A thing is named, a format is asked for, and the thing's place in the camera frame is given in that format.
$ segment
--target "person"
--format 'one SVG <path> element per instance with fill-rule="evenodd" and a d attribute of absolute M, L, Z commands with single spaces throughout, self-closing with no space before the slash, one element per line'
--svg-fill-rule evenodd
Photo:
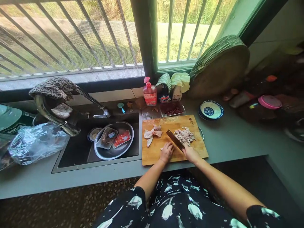
<path fill-rule="evenodd" d="M 137 181 L 132 189 L 113 199 L 96 219 L 93 228 L 161 228 L 161 227 L 288 227 L 283 217 L 268 209 L 237 182 L 209 165 L 192 148 L 183 153 L 214 185 L 221 197 L 241 221 L 212 201 L 209 192 L 193 176 L 162 175 L 174 146 L 165 143 L 159 160 Z M 146 202 L 150 199 L 150 208 Z"/>

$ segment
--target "kitchen sink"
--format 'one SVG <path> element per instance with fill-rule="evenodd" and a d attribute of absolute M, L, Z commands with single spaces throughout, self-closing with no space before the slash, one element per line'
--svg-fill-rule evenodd
<path fill-rule="evenodd" d="M 121 162 L 130 162 L 142 159 L 142 117 L 141 111 L 129 112 L 123 115 L 112 115 L 110 118 L 82 118 L 77 121 L 76 126 L 81 129 L 75 137 L 70 137 L 66 147 L 60 152 L 52 173 L 91 168 L 96 166 L 111 165 Z M 94 143 L 87 139 L 91 129 L 105 127 L 116 121 L 126 121 L 133 127 L 134 138 L 130 148 L 119 158 L 113 160 L 102 160 L 95 154 Z"/>

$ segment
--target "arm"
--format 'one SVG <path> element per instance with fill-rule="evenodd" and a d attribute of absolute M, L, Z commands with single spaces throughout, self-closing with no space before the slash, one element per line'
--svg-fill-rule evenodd
<path fill-rule="evenodd" d="M 134 187 L 142 187 L 146 194 L 146 201 L 150 198 L 160 174 L 171 159 L 172 153 L 173 144 L 171 142 L 165 143 L 159 160 L 134 185 Z"/>
<path fill-rule="evenodd" d="M 250 206 L 260 205 L 265 207 L 245 188 L 202 159 L 192 147 L 185 145 L 183 153 L 190 162 L 205 174 L 223 199 L 242 219 L 247 219 L 246 211 Z"/>

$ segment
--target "hand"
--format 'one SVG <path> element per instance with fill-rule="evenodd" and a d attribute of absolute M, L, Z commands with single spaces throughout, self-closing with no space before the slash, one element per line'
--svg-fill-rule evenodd
<path fill-rule="evenodd" d="M 186 143 L 184 144 L 184 147 L 185 149 L 182 149 L 182 151 L 189 162 L 195 164 L 202 159 L 193 147 L 189 147 Z"/>
<path fill-rule="evenodd" d="M 165 164 L 167 164 L 171 159 L 173 150 L 174 150 L 174 145 L 171 142 L 166 142 L 161 151 L 161 156 L 160 156 L 159 160 L 161 160 Z"/>

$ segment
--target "left hand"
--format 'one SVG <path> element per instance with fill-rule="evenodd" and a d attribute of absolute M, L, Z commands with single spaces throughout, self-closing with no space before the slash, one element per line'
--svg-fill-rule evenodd
<path fill-rule="evenodd" d="M 160 156 L 159 160 L 161 160 L 165 164 L 167 164 L 171 159 L 173 150 L 174 150 L 174 145 L 171 142 L 166 142 L 164 145 L 164 148 L 161 151 L 161 156 Z"/>

